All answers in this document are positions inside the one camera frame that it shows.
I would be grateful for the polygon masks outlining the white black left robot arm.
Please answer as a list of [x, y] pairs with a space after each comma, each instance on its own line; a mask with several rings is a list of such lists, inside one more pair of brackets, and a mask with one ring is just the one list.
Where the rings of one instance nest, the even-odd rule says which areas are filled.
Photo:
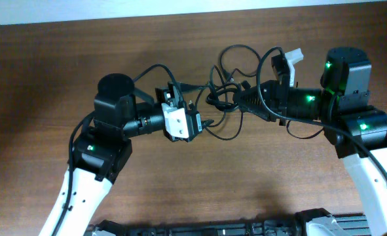
[[162, 131], [173, 142], [190, 142], [202, 132], [199, 113], [178, 89], [169, 83], [152, 98], [127, 75], [100, 79], [94, 111], [71, 133], [69, 167], [41, 235], [84, 234], [131, 156], [133, 137]]

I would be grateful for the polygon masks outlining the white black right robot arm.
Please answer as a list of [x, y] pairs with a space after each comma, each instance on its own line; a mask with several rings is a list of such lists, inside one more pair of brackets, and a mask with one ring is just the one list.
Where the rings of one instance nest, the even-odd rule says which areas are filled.
[[327, 53], [320, 88], [295, 82], [300, 49], [270, 49], [275, 79], [245, 86], [233, 97], [243, 112], [265, 121], [321, 127], [356, 186], [372, 235], [387, 235], [387, 114], [369, 104], [371, 62], [361, 49], [336, 47]]

